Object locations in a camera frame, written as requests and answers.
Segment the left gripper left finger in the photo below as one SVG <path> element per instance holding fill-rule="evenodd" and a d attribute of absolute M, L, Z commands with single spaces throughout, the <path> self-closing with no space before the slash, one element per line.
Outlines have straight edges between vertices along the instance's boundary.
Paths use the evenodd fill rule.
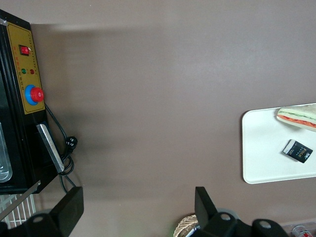
<path fill-rule="evenodd" d="M 26 236 L 68 237 L 83 212 L 83 188 L 73 187 L 49 212 L 36 214 L 27 221 Z"/>

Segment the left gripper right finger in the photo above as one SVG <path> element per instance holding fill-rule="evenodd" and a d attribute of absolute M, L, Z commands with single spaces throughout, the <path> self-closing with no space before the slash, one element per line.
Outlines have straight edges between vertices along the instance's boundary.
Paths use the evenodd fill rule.
<path fill-rule="evenodd" d="M 245 237 L 247 225 L 227 208 L 216 208 L 205 187 L 195 189 L 195 215 L 200 229 L 196 237 Z"/>

